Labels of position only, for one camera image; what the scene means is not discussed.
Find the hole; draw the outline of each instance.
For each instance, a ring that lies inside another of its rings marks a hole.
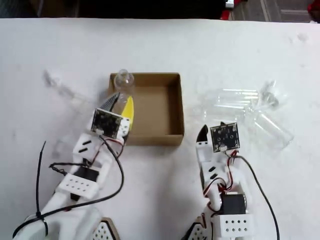
[[[92,143],[92,141],[91,141],[91,140],[89,140],[89,141],[85,141],[84,143],[82,143],[82,145],[87,145],[87,144],[90,144],[90,143]]]
[[[217,176],[218,176],[218,174],[215,173],[210,177],[210,179],[215,179]]]
[[[85,151],[87,151],[88,150],[88,148],[83,148],[83,149],[80,149],[78,152],[79,153],[83,153],[83,152],[85,152]]]
[[[209,172],[211,173],[213,170],[215,170],[216,169],[216,167],[215,166],[213,166],[212,168],[210,168],[209,169]]]

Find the cardboard box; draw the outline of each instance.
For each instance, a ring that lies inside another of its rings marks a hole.
[[[108,93],[114,93],[115,73]],[[127,144],[178,146],[185,134],[181,81],[178,73],[133,73],[134,119]]]

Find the floor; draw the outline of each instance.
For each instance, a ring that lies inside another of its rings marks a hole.
[[[239,3],[230,15],[234,21],[308,23],[307,7],[313,0],[248,0]]]

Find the circuit board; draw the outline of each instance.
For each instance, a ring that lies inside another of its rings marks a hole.
[[[119,115],[96,108],[93,115],[91,131],[116,139],[121,120],[122,117]]]
[[[213,152],[221,152],[240,148],[237,123],[210,127]]]

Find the white table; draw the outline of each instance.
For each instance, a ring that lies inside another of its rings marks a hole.
[[[47,166],[57,162],[53,146],[75,112],[45,87],[43,72],[60,75],[71,89],[95,100],[108,87],[109,74],[121,68],[180,73],[185,122],[192,122],[186,124],[178,148],[125,148],[124,188],[98,205],[122,239],[183,236],[207,202],[194,147],[202,121],[200,116],[191,118],[192,107],[209,90],[259,89],[270,79],[287,84],[290,103],[277,117],[295,139],[274,157],[240,135],[241,154],[251,162],[273,206],[281,239],[317,239],[319,43],[320,25],[305,23],[0,19],[1,239],[10,239],[14,228],[36,211],[36,169],[44,140],[40,206],[62,178]],[[255,200],[256,239],[275,239],[270,211],[246,173]],[[101,195],[119,182],[114,165]]]

